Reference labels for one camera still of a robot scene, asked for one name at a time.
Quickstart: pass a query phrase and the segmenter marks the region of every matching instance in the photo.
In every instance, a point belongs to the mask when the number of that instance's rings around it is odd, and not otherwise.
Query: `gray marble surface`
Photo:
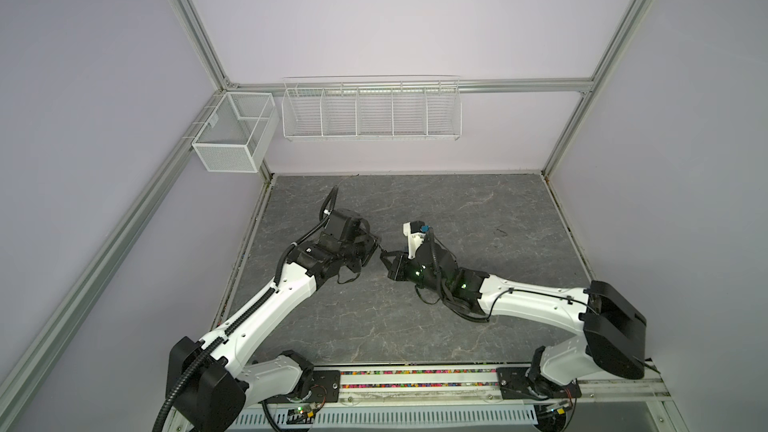
[[[554,287],[588,284],[539,176],[281,176],[233,311],[272,279],[282,251],[317,223],[322,200],[336,184],[336,206],[367,218],[387,250],[406,247],[404,222],[423,220],[464,267]],[[410,282],[390,281],[378,255],[355,282],[328,281],[290,312],[254,359],[293,349],[315,364],[528,361],[536,347],[569,336],[512,317],[466,322],[440,304],[419,301]],[[351,277],[345,268],[341,274],[342,280]]]

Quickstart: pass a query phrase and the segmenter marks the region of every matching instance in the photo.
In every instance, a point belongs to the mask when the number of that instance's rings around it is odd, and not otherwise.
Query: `wire shelf rack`
[[[226,92],[192,147],[210,172],[258,172],[279,120],[271,93]]]
[[[289,140],[458,139],[462,101],[458,78],[360,82],[323,87],[286,79],[283,135]]]

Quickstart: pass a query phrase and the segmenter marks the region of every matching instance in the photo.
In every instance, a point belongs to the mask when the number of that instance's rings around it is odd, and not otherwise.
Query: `perforated metal cover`
[[[277,424],[286,430],[305,429],[305,425],[286,425],[286,409],[272,412]],[[483,425],[537,424],[532,405],[455,405],[401,407],[334,407],[323,408],[313,429],[342,428],[437,428],[481,427]],[[244,409],[229,430],[265,430],[270,426],[261,408]]]
[[[457,139],[458,81],[377,88],[286,88],[283,133],[290,140]]]
[[[258,172],[280,120],[270,93],[227,92],[192,147],[212,172]]]

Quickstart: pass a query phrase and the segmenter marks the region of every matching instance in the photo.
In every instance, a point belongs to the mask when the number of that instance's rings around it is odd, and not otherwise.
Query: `black mounting plate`
[[[339,370],[313,370],[310,381],[311,396],[302,400],[302,403],[322,402],[322,395],[327,392],[326,403],[339,401],[339,390],[341,389],[341,372]],[[321,385],[325,390],[312,385]],[[276,395],[266,399],[269,404],[296,404],[296,400],[289,400],[285,395]]]
[[[537,396],[530,390],[531,381],[526,377],[527,367],[496,367],[498,388],[502,392],[502,399],[565,399],[568,398],[566,389],[571,392],[571,398],[581,397],[581,388],[578,383],[571,382],[560,389],[547,392],[546,398]]]

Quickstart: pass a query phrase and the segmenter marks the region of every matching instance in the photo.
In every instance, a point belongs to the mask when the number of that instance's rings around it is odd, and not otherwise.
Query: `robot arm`
[[[440,302],[471,322],[511,315],[574,335],[535,351],[525,377],[508,384],[520,398],[557,397],[575,379],[599,370],[622,378],[643,377],[645,317],[609,284],[592,281],[589,288],[551,288],[513,282],[459,267],[424,222],[405,224],[403,234],[408,252],[381,253],[390,279],[413,282],[417,292],[436,292]]]
[[[320,224],[285,250],[273,281],[199,341],[185,337],[171,349],[166,401],[153,430],[162,430],[171,406],[200,432],[221,432],[244,407],[280,394],[308,395],[313,366],[297,352],[249,362],[294,307],[337,276],[341,266],[360,274],[378,247],[364,218],[334,209],[336,194],[334,188],[323,203]],[[318,239],[310,240],[318,231]]]

